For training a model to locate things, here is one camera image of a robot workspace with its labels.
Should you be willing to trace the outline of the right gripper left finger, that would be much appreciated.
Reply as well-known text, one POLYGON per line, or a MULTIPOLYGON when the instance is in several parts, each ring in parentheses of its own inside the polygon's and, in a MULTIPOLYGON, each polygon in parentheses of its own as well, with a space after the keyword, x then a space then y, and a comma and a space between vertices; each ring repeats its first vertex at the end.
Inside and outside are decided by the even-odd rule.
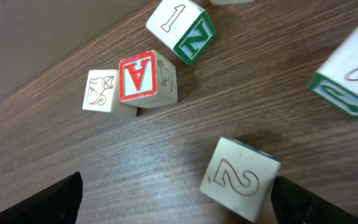
POLYGON ((83 198, 79 172, 0 212, 0 224, 75 224, 83 198))

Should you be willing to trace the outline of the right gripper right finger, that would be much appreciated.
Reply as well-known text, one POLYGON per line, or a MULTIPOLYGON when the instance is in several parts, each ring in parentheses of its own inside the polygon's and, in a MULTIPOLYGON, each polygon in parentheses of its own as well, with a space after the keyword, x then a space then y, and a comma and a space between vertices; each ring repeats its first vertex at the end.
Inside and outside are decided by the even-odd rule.
POLYGON ((289 179, 275 178, 271 201, 278 224, 358 224, 358 218, 289 179))

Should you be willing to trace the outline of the plain number 2 block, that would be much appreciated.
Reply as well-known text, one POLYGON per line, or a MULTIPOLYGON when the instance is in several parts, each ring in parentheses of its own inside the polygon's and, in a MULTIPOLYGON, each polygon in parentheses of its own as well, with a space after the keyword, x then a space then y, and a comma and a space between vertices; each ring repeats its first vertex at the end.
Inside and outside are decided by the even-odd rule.
POLYGON ((256 222, 279 172, 276 158, 238 140, 220 137, 200 191, 256 222))

